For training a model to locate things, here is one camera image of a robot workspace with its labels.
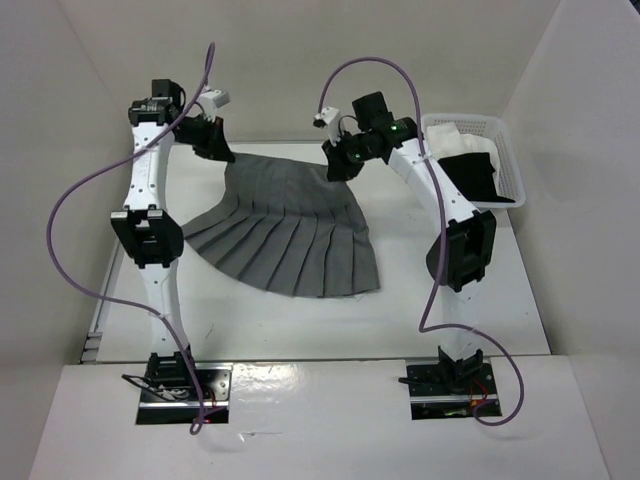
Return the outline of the grey skirt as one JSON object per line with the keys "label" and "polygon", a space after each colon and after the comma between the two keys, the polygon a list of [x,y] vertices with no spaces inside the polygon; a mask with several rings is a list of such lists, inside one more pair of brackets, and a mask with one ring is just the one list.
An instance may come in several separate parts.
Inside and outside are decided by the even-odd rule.
{"label": "grey skirt", "polygon": [[182,231],[208,264],[262,291],[329,299],[381,287],[366,218],[323,165],[237,153],[221,200]]}

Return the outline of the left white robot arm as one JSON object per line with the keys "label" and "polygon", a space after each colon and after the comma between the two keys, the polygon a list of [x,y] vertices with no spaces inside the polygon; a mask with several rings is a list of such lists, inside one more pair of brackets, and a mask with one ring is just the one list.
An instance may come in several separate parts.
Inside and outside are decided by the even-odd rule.
{"label": "left white robot arm", "polygon": [[188,145],[208,160],[235,161],[218,110],[229,94],[206,86],[192,101],[169,79],[152,82],[151,96],[134,101],[128,118],[134,137],[131,182],[123,207],[111,213],[111,226],[126,254],[138,267],[154,328],[146,377],[180,400],[198,390],[199,375],[180,314],[177,289],[179,258],[185,239],[166,207],[169,154],[176,143]]}

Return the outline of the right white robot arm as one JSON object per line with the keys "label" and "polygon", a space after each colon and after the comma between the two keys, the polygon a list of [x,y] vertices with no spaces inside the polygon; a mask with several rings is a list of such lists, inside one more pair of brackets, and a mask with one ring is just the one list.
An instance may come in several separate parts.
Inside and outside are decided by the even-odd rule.
{"label": "right white robot arm", "polygon": [[314,126],[327,131],[322,150],[329,180],[351,180],[367,161],[380,159],[405,182],[432,213],[438,233],[425,259],[433,280],[425,308],[432,309],[439,289],[445,288],[451,294],[445,305],[459,311],[472,300],[491,262],[495,216],[464,197],[431,154],[415,120],[395,118],[381,92],[356,99],[352,107],[356,134],[343,131],[336,108],[320,104],[314,116]]}

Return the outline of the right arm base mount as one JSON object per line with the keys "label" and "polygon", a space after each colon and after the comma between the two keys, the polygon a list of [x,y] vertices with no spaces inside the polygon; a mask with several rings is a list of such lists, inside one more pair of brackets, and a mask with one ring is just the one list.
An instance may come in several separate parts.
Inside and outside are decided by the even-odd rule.
{"label": "right arm base mount", "polygon": [[406,373],[398,379],[408,388],[413,420],[472,418],[479,408],[480,417],[500,417],[498,391],[491,363],[457,386],[448,386],[444,370],[435,359],[406,363]]}

